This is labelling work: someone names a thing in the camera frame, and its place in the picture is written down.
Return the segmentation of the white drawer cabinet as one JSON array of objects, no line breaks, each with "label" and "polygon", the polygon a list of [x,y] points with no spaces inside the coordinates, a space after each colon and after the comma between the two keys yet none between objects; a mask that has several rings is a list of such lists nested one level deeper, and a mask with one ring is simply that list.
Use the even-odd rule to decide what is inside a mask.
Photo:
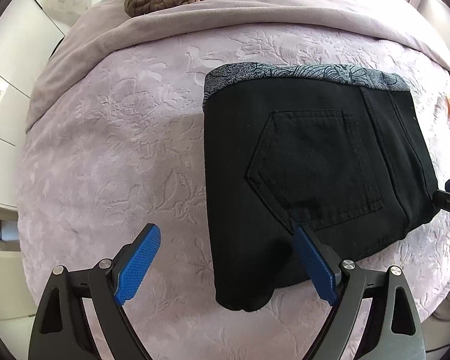
[{"label": "white drawer cabinet", "polygon": [[49,9],[46,0],[0,0],[0,209],[16,208],[17,157],[33,86],[78,18]]}]

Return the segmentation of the black pants with patterned waistband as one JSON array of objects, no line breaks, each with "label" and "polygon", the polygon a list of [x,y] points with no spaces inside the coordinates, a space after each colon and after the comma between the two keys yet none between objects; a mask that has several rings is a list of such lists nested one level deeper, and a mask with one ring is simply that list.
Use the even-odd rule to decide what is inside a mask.
[{"label": "black pants with patterned waistband", "polygon": [[217,303],[257,311],[308,277],[296,227],[369,257],[437,214],[410,88],[349,64],[231,63],[204,85],[205,190]]}]

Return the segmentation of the lilac embossed bed blanket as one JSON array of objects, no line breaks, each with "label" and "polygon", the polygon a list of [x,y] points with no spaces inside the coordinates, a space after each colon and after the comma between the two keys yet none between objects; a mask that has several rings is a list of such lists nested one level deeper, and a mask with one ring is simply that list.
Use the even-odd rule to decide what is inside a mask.
[{"label": "lilac embossed bed blanket", "polygon": [[[259,310],[215,298],[204,85],[231,63],[349,64],[409,86],[437,213],[381,251],[340,258],[330,306],[305,281]],[[422,359],[450,290],[450,51],[403,0],[204,0],[130,17],[103,0],[37,80],[17,182],[30,359]],[[161,245],[136,295],[113,259],[147,224]]]}]

